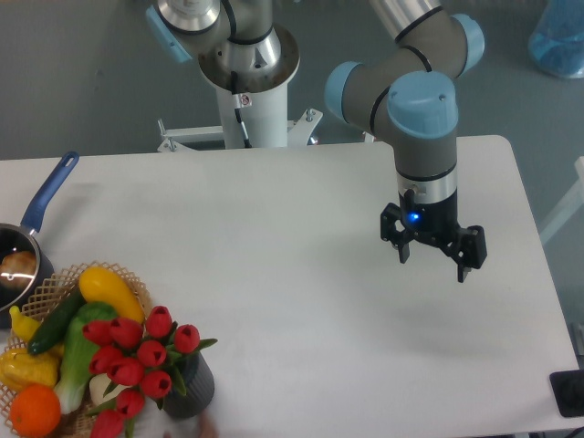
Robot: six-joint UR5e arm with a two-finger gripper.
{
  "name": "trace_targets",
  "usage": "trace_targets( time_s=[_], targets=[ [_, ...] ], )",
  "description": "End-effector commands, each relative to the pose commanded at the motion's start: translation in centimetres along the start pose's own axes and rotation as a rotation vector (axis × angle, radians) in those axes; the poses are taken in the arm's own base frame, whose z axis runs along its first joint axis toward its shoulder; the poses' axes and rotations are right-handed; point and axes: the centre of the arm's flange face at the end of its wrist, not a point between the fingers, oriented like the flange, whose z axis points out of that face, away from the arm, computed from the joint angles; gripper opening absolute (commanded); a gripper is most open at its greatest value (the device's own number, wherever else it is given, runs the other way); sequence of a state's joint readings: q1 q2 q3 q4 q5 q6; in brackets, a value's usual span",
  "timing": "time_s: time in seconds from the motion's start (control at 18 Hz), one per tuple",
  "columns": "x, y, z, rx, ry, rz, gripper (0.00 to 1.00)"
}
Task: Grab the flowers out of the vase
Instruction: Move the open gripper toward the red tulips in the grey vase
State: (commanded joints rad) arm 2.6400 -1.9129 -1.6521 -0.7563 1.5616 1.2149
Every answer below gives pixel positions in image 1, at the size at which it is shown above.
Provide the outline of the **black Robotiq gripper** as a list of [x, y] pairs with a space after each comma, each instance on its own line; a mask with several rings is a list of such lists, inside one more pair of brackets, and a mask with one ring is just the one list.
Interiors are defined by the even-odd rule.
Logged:
[[438, 203], [416, 203], [413, 194], [400, 195], [400, 207], [388, 203], [381, 212], [381, 239], [398, 251], [402, 264], [410, 257], [412, 240], [446, 246], [444, 253], [456, 263], [457, 281], [463, 283], [473, 269], [481, 268], [487, 249], [482, 226], [460, 227], [457, 204], [457, 191]]

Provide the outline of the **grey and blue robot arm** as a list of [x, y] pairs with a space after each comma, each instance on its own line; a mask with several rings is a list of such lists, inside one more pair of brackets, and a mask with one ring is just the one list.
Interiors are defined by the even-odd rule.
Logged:
[[[381, 238], [409, 257], [416, 241], [453, 259], [457, 275], [484, 263], [481, 226], [457, 217], [458, 107], [454, 80], [485, 50], [480, 26], [437, 1], [376, 1], [397, 50], [379, 65], [338, 65], [328, 76], [328, 110], [393, 149], [399, 201], [381, 213]], [[152, 33], [171, 56], [196, 59], [215, 88], [225, 146], [275, 148], [290, 142], [287, 86], [297, 73], [296, 40], [269, 1], [155, 1]]]

